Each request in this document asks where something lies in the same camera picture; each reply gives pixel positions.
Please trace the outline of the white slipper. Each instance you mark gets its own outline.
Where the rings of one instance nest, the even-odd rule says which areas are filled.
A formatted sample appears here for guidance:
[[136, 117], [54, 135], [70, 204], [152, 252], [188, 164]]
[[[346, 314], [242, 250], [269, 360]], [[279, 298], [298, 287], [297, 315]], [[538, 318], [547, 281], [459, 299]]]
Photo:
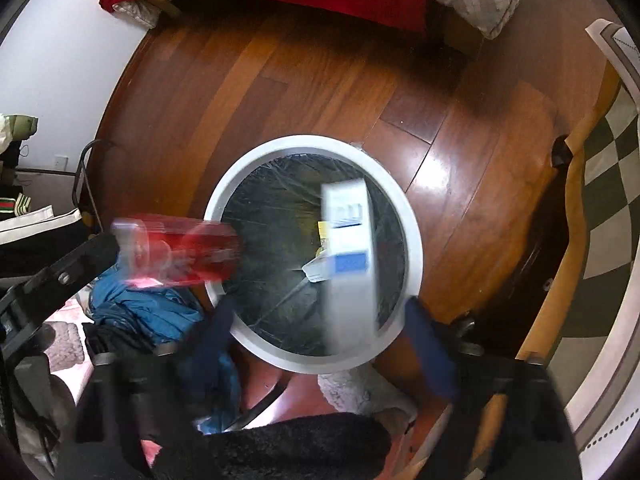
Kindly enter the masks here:
[[416, 404], [370, 364], [332, 374], [319, 374], [322, 396], [339, 413], [361, 416], [391, 414], [408, 428], [418, 417]]

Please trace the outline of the yellow flat box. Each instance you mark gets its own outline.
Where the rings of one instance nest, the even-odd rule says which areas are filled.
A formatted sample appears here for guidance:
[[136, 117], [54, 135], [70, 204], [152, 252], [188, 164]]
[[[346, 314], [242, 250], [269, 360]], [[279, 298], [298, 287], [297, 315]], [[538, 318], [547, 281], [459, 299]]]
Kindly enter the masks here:
[[322, 252], [325, 252], [326, 248], [328, 248], [329, 223], [326, 221], [318, 221], [317, 228], [318, 228], [318, 237], [319, 237], [320, 246], [316, 251], [316, 256], [319, 257], [322, 254]]

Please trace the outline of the blue cloth on floor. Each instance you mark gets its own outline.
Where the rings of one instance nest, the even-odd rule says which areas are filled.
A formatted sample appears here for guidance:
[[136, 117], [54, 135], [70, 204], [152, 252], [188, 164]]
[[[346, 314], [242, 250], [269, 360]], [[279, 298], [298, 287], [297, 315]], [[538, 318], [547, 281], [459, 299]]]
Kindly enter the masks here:
[[133, 358], [162, 344], [186, 344], [180, 384], [202, 434], [220, 434], [239, 416], [241, 382], [227, 351], [230, 335], [223, 328], [198, 331], [207, 318], [190, 289], [129, 286], [112, 266], [92, 282], [87, 315], [85, 344], [92, 358], [108, 352]]

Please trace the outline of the white blue tall box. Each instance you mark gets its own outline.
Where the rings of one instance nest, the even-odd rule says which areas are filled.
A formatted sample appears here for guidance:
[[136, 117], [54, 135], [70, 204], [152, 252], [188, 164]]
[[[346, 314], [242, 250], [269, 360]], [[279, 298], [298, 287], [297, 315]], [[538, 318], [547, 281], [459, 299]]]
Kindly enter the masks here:
[[326, 350], [340, 354], [375, 341], [378, 333], [376, 275], [370, 196], [365, 180], [325, 184], [326, 272], [322, 309]]

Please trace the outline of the white rim trash bin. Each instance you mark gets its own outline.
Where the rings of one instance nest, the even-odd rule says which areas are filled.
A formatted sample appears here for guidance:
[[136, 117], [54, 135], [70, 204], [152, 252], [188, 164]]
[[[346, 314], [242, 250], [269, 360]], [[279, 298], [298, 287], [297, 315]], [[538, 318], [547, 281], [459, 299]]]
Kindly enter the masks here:
[[[356, 179], [366, 181], [370, 196], [378, 333], [372, 344], [331, 354], [323, 331], [323, 282], [309, 283], [302, 266], [320, 246], [322, 186]], [[335, 373], [375, 359], [400, 334], [405, 302], [421, 286], [421, 235], [404, 191], [365, 151], [312, 134], [266, 142], [224, 173], [205, 215], [238, 233], [238, 267], [206, 290], [211, 300], [234, 300], [232, 336], [254, 356], [289, 372]]]

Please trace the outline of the white barcode box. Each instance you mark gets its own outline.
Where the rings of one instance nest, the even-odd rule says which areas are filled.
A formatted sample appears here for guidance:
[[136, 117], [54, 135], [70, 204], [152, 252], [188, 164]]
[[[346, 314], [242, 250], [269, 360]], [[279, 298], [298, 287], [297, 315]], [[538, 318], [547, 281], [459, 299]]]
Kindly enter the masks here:
[[302, 272], [311, 284], [325, 282], [331, 277], [331, 259], [318, 255], [302, 266]]

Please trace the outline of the checkered printed tablecloth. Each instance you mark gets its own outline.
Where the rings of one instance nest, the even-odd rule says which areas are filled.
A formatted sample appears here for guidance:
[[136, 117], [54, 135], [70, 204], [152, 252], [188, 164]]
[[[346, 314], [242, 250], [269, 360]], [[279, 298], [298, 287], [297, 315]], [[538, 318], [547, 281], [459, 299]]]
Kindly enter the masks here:
[[639, 425], [639, 49], [604, 18], [586, 32], [620, 81], [582, 141], [585, 260], [548, 370], [582, 478], [600, 479]]

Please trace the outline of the black fleece sleeve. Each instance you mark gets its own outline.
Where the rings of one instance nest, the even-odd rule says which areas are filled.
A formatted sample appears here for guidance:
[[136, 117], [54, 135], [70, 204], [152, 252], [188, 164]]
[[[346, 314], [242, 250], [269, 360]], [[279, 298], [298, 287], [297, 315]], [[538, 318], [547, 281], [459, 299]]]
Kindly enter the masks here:
[[334, 413], [171, 443], [157, 479], [374, 479], [392, 447], [377, 420]]

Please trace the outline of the red cola can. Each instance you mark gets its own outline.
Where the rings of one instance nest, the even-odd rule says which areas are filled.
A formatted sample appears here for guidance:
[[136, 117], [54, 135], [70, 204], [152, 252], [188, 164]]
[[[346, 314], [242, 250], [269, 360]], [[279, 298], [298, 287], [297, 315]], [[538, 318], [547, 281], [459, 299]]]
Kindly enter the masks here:
[[240, 239], [225, 223], [140, 214], [114, 220], [111, 231], [122, 279], [137, 288], [220, 283], [240, 260]]

